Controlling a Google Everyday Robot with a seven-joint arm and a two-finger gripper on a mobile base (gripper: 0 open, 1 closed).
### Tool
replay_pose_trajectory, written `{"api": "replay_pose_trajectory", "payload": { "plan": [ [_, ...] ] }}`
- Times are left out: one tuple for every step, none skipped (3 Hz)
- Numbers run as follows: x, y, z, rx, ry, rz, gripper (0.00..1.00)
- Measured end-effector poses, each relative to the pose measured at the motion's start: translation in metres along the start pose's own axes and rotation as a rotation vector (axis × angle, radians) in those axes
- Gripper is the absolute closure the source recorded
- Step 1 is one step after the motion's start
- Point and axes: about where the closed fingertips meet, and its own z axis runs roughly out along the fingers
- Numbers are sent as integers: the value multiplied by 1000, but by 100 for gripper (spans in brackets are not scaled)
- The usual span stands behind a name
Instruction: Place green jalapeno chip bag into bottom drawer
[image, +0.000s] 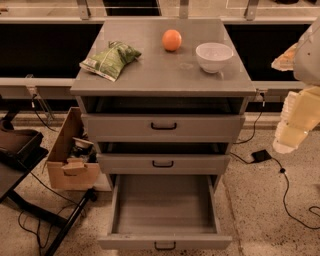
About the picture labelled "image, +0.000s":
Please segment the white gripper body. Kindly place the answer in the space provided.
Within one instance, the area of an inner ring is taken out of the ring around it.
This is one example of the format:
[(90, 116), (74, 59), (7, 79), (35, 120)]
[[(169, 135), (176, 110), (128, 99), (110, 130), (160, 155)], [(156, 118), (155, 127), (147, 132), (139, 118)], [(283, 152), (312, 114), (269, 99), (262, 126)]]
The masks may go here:
[(301, 90), (289, 111), (288, 125), (303, 131), (311, 131), (320, 122), (320, 87)]

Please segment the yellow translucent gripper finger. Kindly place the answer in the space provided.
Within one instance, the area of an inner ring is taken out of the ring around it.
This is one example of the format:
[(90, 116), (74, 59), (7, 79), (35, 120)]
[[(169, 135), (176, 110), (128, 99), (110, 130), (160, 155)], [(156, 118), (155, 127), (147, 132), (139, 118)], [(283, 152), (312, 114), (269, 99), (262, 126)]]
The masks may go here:
[(271, 63), (271, 67), (278, 71), (292, 71), (294, 66), (294, 58), (296, 55), (297, 44), (290, 46), (279, 57), (275, 58)]
[(290, 91), (288, 93), (284, 100), (280, 121), (275, 131), (273, 148), (276, 152), (281, 154), (291, 153), (296, 150), (308, 135), (306, 131), (289, 125), (289, 115), (293, 110), (296, 98), (296, 92)]

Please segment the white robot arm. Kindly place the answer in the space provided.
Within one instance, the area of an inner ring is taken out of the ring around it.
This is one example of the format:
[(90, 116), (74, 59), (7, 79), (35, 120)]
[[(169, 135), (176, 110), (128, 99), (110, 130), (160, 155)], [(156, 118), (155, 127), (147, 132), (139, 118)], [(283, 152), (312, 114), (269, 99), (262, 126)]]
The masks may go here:
[(292, 71), (305, 84), (303, 90), (290, 91), (285, 98), (273, 141), (276, 152), (291, 153), (320, 123), (320, 17), (271, 67)]

